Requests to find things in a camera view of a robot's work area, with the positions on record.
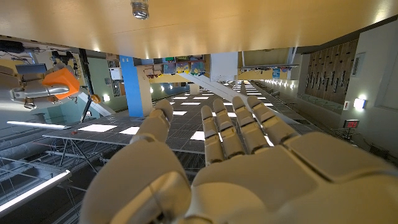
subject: red sign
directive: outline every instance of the red sign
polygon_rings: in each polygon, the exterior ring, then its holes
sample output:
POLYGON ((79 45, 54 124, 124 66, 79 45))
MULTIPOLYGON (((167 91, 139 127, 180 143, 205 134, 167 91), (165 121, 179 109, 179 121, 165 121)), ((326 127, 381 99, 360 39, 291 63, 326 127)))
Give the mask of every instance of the red sign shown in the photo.
POLYGON ((359 124, 359 120, 346 120, 344 121, 343 128, 357 128, 359 124))

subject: robotic finger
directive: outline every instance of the robotic finger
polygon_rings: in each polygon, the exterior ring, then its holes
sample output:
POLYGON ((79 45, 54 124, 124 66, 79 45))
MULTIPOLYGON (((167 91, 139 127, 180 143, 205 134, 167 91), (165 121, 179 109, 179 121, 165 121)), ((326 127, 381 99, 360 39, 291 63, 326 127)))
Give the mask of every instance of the robotic finger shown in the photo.
POLYGON ((282 144, 284 141, 299 135, 292 127, 275 116, 257 97, 249 96, 248 105, 274 145, 282 144))

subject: poster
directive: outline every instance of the poster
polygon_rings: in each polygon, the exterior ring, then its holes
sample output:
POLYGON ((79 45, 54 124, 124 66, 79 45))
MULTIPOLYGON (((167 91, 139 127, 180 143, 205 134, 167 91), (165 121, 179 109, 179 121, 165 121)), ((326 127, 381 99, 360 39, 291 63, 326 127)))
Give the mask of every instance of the poster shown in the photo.
POLYGON ((272 78, 280 79, 280 69, 279 68, 272 69, 272 78))

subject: wooden ceiling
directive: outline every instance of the wooden ceiling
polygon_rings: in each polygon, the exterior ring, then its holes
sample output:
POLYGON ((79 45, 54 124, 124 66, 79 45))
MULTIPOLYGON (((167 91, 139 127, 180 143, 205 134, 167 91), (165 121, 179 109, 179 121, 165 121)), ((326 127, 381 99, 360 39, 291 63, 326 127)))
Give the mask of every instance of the wooden ceiling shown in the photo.
POLYGON ((0 0, 0 35, 159 58, 319 45, 398 14, 397 0, 0 0))

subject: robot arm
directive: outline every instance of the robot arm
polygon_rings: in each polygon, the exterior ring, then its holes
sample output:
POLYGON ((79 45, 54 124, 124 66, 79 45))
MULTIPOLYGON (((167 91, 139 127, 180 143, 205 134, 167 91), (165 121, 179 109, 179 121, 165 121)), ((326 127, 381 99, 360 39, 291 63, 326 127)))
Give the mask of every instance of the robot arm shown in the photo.
POLYGON ((172 108, 161 101, 90 184, 81 223, 398 222, 395 167, 326 134, 297 134, 255 96, 248 105, 233 99, 247 150, 221 100, 218 130, 202 108, 206 167, 189 186, 164 143, 172 108))
POLYGON ((0 66, 0 107, 2 110, 30 111, 65 102, 78 93, 80 84, 72 68, 58 63, 46 73, 14 74, 0 66))

